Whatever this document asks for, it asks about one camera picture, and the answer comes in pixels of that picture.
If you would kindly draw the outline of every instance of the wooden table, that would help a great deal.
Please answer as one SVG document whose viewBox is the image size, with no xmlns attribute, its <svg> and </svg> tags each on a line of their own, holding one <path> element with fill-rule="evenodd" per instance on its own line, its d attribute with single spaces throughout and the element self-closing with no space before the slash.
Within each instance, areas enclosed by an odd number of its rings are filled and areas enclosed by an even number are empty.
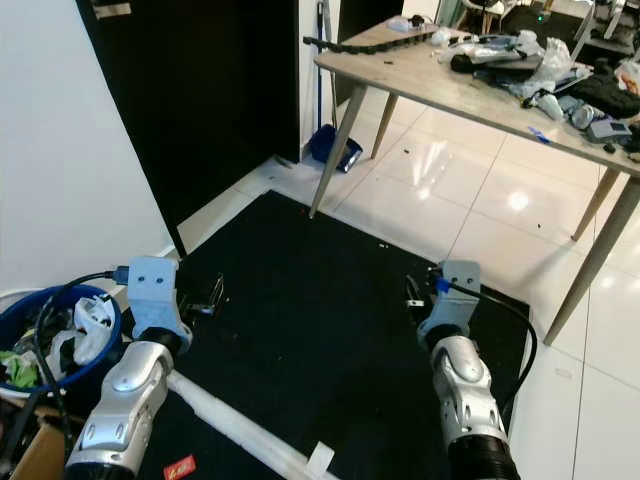
<svg viewBox="0 0 640 480">
<path fill-rule="evenodd" d="M 402 36 L 406 34 L 394 32 L 382 23 L 345 43 L 373 45 Z M 368 86 L 389 92 L 371 158 L 375 158 L 398 97 L 402 96 L 536 141 L 536 137 L 529 130 L 529 127 L 534 127 L 551 140 L 549 148 L 605 165 L 607 170 L 576 232 L 572 235 L 574 240 L 584 232 L 619 173 L 628 173 L 629 180 L 580 267 L 544 339 L 544 342 L 550 345 L 591 285 L 640 201 L 640 165 L 628 160 L 621 148 L 614 154 L 608 154 L 602 149 L 602 145 L 590 143 L 567 122 L 553 121 L 538 109 L 523 110 L 518 100 L 506 91 L 490 87 L 480 80 L 473 79 L 471 75 L 451 71 L 448 65 L 437 62 L 437 56 L 434 54 L 436 50 L 427 42 L 376 55 L 327 52 L 316 57 L 315 62 L 321 68 L 350 77 L 356 81 L 356 85 L 316 190 L 309 217 L 313 218 L 336 170 Z"/>
</svg>

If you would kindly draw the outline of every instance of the white pole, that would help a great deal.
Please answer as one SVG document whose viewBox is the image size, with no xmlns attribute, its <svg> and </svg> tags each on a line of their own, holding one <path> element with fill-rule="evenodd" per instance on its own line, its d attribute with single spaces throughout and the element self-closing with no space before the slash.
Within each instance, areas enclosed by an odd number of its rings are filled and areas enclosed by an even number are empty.
<svg viewBox="0 0 640 480">
<path fill-rule="evenodd" d="M 222 400 L 173 370 L 167 377 L 169 388 L 193 408 L 194 413 L 271 470 L 288 480 L 338 480 L 326 471 L 333 451 L 325 447 L 319 462 L 310 465 L 307 457 L 242 415 Z M 314 468 L 313 464 L 324 468 Z"/>
</svg>

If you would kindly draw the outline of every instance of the green cloth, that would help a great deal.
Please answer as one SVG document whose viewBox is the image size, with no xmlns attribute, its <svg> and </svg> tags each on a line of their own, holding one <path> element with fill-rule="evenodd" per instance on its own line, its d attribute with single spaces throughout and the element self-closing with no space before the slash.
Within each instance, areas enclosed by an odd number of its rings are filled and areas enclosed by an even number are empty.
<svg viewBox="0 0 640 480">
<path fill-rule="evenodd" d="M 38 381 L 38 367 L 32 352 L 17 355 L 0 351 L 0 363 L 7 367 L 9 383 L 18 388 L 30 388 Z"/>
</svg>

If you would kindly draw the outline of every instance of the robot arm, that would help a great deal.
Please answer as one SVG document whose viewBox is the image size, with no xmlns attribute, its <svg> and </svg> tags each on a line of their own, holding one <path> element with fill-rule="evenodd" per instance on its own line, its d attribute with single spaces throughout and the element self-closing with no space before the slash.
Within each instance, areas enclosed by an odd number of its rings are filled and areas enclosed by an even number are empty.
<svg viewBox="0 0 640 480">
<path fill-rule="evenodd" d="M 175 293 L 177 262 L 138 257 L 129 267 L 134 341 L 105 376 L 65 467 L 65 478 L 125 480 L 137 476 L 153 418 L 167 396 L 173 358 L 191 344 Z"/>
<path fill-rule="evenodd" d="M 444 262 L 442 273 L 446 283 L 480 290 L 480 268 L 474 262 Z M 410 306 L 416 302 L 421 306 L 420 300 L 408 301 Z M 468 338 L 477 303 L 470 295 L 438 288 L 431 315 L 418 326 L 418 342 L 431 356 L 452 478 L 520 480 L 491 394 L 491 373 Z"/>
</svg>

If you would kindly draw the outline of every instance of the red label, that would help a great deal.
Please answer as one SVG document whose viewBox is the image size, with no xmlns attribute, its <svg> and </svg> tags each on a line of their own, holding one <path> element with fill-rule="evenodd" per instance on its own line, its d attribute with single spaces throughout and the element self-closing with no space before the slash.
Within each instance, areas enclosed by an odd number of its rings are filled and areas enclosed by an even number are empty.
<svg viewBox="0 0 640 480">
<path fill-rule="evenodd" d="M 164 480 L 180 480 L 196 469 L 196 460 L 193 455 L 183 458 L 173 465 L 164 468 Z"/>
</svg>

